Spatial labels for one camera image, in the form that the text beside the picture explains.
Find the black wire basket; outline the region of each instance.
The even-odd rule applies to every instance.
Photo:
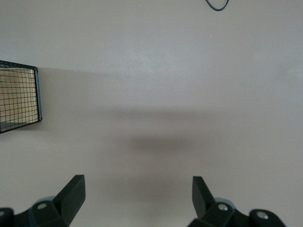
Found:
[[[38,69],[0,60],[0,134],[41,120]]]

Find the white surface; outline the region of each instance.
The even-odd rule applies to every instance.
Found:
[[[1,207],[85,174],[73,227],[185,227],[201,175],[301,226],[301,0],[0,3],[0,59],[39,68],[44,117],[0,136]]]

